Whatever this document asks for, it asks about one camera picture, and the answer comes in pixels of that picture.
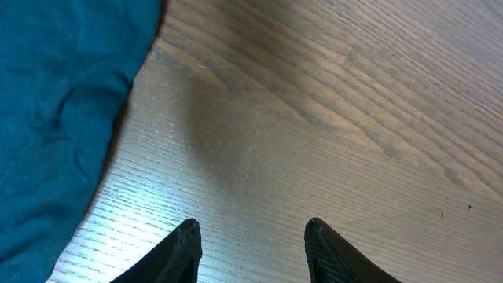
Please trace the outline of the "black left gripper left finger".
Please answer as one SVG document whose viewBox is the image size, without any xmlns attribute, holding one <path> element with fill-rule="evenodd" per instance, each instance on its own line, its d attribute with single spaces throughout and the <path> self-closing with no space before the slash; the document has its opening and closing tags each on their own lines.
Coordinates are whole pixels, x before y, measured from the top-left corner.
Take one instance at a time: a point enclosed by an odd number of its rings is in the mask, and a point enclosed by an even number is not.
<svg viewBox="0 0 503 283">
<path fill-rule="evenodd" d="M 186 219 L 111 283 L 197 283 L 201 257 L 200 224 Z"/>
</svg>

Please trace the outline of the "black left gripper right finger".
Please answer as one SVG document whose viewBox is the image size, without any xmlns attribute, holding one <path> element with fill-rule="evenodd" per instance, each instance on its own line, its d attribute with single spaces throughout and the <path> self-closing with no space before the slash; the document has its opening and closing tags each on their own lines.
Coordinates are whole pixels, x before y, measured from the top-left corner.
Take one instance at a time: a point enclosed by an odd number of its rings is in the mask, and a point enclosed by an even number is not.
<svg viewBox="0 0 503 283">
<path fill-rule="evenodd" d="M 320 218 L 306 224 L 304 242 L 311 283 L 400 283 Z"/>
</svg>

